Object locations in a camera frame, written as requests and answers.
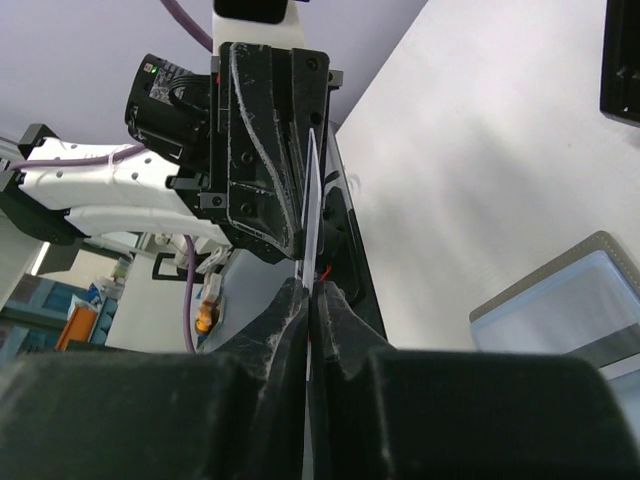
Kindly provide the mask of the black white three-bin tray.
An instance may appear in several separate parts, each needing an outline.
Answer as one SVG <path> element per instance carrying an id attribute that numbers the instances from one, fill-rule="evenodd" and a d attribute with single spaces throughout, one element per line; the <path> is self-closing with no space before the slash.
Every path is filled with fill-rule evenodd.
<path id="1" fill-rule="evenodd" d="M 608 0 L 603 36 L 600 112 L 639 127 L 639 0 Z"/>

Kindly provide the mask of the white magnetic stripe card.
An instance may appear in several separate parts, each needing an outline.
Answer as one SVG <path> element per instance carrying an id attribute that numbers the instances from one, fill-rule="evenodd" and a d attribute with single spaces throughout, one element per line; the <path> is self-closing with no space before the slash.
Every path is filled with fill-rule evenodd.
<path id="1" fill-rule="evenodd" d="M 305 244 L 304 257 L 300 267 L 301 282 L 309 296 L 312 296 L 315 282 L 321 207 L 322 187 L 318 145 L 315 132 L 313 129 L 310 129 L 308 135 L 307 171 L 302 217 Z"/>

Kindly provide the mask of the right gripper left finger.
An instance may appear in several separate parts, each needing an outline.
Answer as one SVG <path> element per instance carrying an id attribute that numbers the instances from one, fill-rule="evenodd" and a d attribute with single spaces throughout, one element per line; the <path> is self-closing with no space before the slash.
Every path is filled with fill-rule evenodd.
<path id="1" fill-rule="evenodd" d="M 308 293 L 209 354 L 30 354 L 1 371 L 5 479 L 297 479 Z"/>

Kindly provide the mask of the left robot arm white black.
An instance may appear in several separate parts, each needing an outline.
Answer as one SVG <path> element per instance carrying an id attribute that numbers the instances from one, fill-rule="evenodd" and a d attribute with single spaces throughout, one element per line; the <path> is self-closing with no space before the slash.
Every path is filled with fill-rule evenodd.
<path id="1" fill-rule="evenodd" d="M 147 55 L 125 107 L 131 144 L 66 142 L 43 124 L 1 170 L 1 209 L 53 244 L 186 234 L 277 263 L 304 254 L 309 163 L 343 74 L 320 51 L 226 43 L 206 74 Z"/>

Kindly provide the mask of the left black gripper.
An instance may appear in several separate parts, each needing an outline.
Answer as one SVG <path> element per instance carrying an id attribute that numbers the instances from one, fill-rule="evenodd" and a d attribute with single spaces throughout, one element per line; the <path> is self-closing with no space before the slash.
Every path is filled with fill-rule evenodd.
<path id="1" fill-rule="evenodd" d="M 241 42 L 225 49 L 209 75 L 185 73 L 169 83 L 186 149 L 176 162 L 192 175 L 169 185 L 189 195 L 198 218 L 220 225 L 231 239 L 256 240 L 270 255 L 299 260 L 309 135 L 320 161 L 320 232 L 327 113 L 340 75 L 319 51 L 273 54 Z"/>

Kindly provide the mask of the grey leather card holder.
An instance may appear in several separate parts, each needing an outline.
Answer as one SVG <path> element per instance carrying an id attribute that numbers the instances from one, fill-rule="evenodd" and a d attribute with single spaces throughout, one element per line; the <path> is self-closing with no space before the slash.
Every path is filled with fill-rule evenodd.
<path id="1" fill-rule="evenodd" d="M 579 357 L 610 379 L 639 373 L 639 269 L 598 231 L 469 315 L 476 347 Z"/>

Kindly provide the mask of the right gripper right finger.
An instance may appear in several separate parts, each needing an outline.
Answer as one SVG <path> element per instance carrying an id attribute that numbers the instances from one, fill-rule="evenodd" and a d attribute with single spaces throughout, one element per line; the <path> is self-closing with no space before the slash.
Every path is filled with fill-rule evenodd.
<path id="1" fill-rule="evenodd" d="M 635 479 L 599 372 L 565 355 L 403 350 L 317 284 L 310 410 L 318 479 Z"/>

